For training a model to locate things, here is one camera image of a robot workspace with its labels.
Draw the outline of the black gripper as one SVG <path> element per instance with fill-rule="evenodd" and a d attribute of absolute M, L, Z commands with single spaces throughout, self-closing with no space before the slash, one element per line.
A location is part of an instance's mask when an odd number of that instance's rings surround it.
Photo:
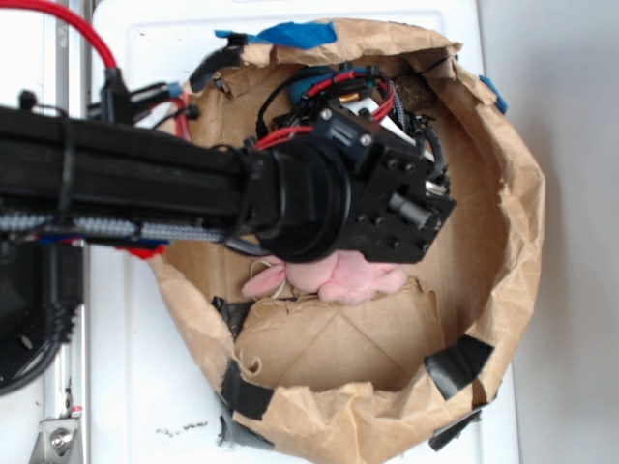
<path fill-rule="evenodd" d="M 333 70 L 286 113 L 257 114 L 254 150 L 272 159 L 276 216 L 255 238 L 294 263 L 337 250 L 419 262 L 456 205 L 431 118 L 405 110 L 375 66 Z"/>

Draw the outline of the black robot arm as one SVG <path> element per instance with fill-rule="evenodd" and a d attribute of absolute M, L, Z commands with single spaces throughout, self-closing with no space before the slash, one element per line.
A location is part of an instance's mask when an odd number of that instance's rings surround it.
<path fill-rule="evenodd" d="M 242 147 L 158 130 L 1 111 L 1 238 L 152 249 L 224 243 L 294 263 L 356 250 L 415 263 L 456 203 L 438 136 L 376 67 L 306 68 L 292 109 Z"/>

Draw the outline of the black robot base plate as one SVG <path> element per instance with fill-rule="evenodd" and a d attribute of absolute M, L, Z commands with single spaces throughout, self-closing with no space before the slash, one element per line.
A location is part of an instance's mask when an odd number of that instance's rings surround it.
<path fill-rule="evenodd" d="M 39 378 L 84 302 L 83 248 L 27 242 L 1 257 L 1 393 Z"/>

